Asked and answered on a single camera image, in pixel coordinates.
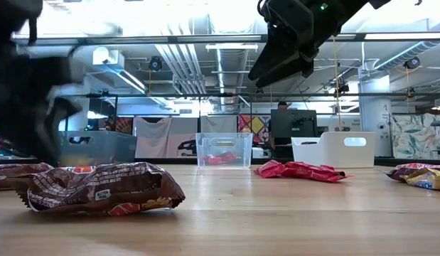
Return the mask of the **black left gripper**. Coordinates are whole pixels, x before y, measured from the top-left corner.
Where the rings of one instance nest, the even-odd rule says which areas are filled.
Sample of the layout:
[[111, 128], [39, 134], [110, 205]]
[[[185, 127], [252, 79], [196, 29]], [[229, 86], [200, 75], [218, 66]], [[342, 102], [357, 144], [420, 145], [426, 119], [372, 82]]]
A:
[[38, 151], [38, 158], [56, 166], [60, 160], [59, 124], [82, 107], [64, 97], [48, 98], [55, 85], [73, 81], [66, 55], [32, 58], [16, 44], [0, 42], [0, 148]]

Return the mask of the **silver ceiling duct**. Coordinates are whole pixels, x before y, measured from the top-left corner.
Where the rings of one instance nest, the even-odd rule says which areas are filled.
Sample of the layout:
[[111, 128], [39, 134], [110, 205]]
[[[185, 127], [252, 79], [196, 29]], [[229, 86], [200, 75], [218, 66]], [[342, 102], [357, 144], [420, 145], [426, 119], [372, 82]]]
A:
[[221, 49], [216, 51], [217, 77], [220, 92], [237, 94], [241, 91], [249, 51], [246, 49]]

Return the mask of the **white spiral duct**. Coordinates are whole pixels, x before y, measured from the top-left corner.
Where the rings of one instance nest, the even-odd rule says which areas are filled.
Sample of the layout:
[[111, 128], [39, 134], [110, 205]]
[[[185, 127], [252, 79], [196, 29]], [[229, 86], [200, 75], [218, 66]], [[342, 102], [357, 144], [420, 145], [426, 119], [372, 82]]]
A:
[[418, 55], [440, 45], [440, 41], [420, 41], [413, 46], [403, 50], [402, 52], [396, 54], [395, 56], [384, 60], [382, 62], [376, 63], [374, 70], [385, 71], [391, 68], [395, 68], [404, 62], [417, 57]]

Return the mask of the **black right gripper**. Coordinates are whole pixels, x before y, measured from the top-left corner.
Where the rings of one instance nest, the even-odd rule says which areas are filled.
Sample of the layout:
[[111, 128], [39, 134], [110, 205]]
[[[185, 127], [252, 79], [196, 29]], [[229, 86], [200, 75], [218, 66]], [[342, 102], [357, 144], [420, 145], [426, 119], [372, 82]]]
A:
[[328, 38], [350, 18], [345, 0], [259, 0], [267, 42], [248, 74], [258, 88], [289, 78], [307, 78]]

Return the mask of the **clear plastic bin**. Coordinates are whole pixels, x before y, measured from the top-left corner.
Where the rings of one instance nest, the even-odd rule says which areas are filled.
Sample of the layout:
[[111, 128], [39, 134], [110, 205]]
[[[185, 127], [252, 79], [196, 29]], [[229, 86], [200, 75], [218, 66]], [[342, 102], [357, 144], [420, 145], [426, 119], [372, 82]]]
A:
[[[199, 167], [227, 167], [248, 168], [252, 160], [252, 134], [251, 133], [197, 133], [195, 145], [197, 163]], [[205, 166], [203, 157], [208, 154], [221, 155], [231, 151], [239, 156], [239, 159], [217, 166]]]

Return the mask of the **thick black overhead beam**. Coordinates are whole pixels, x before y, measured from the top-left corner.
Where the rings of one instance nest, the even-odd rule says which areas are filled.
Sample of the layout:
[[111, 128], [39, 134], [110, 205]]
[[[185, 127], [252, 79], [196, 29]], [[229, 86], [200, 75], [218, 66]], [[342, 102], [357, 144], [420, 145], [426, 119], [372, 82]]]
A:
[[[265, 43], [267, 34], [208, 34], [182, 36], [132, 36], [132, 37], [79, 37], [39, 38], [37, 46], [95, 46], [133, 44], [189, 44], [189, 43]], [[413, 33], [341, 33], [328, 42], [399, 42], [440, 41], [440, 32]]]

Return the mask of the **orange patterned quilt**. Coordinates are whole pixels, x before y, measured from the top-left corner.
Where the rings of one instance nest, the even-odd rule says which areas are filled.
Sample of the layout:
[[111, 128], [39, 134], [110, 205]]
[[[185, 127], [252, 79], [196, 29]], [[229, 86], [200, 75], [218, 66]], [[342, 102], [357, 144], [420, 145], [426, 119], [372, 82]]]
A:
[[107, 117], [99, 120], [100, 130], [132, 134], [134, 119], [131, 117]]

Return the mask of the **white room pillar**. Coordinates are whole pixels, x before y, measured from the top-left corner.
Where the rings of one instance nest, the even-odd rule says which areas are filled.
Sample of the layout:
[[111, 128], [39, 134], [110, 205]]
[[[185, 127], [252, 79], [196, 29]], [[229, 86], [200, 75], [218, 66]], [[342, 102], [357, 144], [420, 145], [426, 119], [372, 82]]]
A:
[[375, 96], [359, 96], [360, 125], [364, 132], [375, 133], [375, 156], [392, 156], [391, 145], [391, 99], [390, 76], [381, 78], [363, 78], [358, 85], [360, 94]]

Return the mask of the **dark smoky plastic bin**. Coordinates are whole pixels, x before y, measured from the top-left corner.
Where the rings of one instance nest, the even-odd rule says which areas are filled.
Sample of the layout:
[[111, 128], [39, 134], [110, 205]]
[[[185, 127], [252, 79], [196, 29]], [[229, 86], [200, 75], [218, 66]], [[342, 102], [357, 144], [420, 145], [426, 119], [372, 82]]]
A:
[[133, 162], [137, 138], [111, 131], [65, 131], [60, 134], [60, 165], [91, 166]]

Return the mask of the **white plastic bin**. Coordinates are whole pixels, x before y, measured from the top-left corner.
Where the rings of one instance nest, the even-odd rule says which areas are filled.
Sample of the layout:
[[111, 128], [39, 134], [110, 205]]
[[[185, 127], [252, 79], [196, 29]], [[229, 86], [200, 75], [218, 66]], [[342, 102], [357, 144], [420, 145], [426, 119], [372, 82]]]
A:
[[372, 168], [375, 133], [324, 132], [320, 137], [292, 137], [294, 161], [338, 169]]

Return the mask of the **red KitKat candy bar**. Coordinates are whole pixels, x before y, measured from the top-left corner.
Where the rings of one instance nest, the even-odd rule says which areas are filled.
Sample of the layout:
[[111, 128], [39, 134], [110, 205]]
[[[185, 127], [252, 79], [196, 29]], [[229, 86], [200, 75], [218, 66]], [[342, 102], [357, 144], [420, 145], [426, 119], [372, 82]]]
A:
[[286, 171], [286, 166], [276, 160], [270, 160], [254, 170], [261, 178], [276, 178]]
[[297, 178], [327, 183], [336, 183], [348, 177], [345, 172], [332, 169], [297, 169], [294, 171], [294, 175]]
[[225, 152], [220, 155], [221, 164], [229, 164], [235, 160], [239, 159], [239, 156], [231, 151]]
[[332, 166], [325, 166], [325, 165], [311, 165], [307, 164], [301, 161], [289, 161], [285, 163], [285, 167], [288, 169], [296, 170], [299, 172], [302, 171], [335, 171], [335, 169]]
[[217, 166], [225, 163], [223, 157], [221, 155], [212, 155], [208, 154], [203, 157], [203, 162], [205, 166]]

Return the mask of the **small yellow candy bar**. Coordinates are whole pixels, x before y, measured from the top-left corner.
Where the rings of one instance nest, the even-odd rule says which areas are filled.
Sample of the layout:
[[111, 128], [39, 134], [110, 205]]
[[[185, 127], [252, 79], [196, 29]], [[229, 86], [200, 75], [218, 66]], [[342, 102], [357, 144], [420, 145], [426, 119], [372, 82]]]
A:
[[440, 191], [440, 170], [423, 168], [405, 177], [410, 186]]

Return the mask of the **floral print curtain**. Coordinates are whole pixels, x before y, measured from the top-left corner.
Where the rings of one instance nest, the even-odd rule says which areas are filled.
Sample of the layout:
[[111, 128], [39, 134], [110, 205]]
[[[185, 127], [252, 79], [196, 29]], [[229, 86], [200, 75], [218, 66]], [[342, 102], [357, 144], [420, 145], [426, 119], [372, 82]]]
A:
[[434, 114], [392, 115], [392, 150], [397, 159], [440, 160], [440, 121]]

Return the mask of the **grey hanging cloth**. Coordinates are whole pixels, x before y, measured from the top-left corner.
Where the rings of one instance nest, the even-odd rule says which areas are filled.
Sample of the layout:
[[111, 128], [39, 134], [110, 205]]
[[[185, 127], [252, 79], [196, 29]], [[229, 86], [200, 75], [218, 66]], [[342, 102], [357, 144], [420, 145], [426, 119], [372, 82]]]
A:
[[200, 130], [205, 133], [235, 133], [237, 131], [237, 117], [228, 116], [202, 116]]

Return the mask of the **thin black horizontal bar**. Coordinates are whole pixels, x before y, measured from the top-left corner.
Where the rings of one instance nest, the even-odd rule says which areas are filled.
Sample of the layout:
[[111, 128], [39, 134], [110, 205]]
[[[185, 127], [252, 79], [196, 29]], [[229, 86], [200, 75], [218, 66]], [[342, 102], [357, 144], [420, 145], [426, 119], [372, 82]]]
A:
[[[118, 94], [94, 94], [86, 95], [63, 95], [61, 97], [86, 97], [86, 98], [106, 98], [106, 97], [122, 97], [122, 98], [142, 98], [142, 97], [336, 97], [336, 94], [322, 93], [210, 93], [210, 94], [160, 94], [160, 95], [118, 95]], [[342, 94], [339, 97], [440, 97], [440, 92], [361, 92], [353, 94]]]

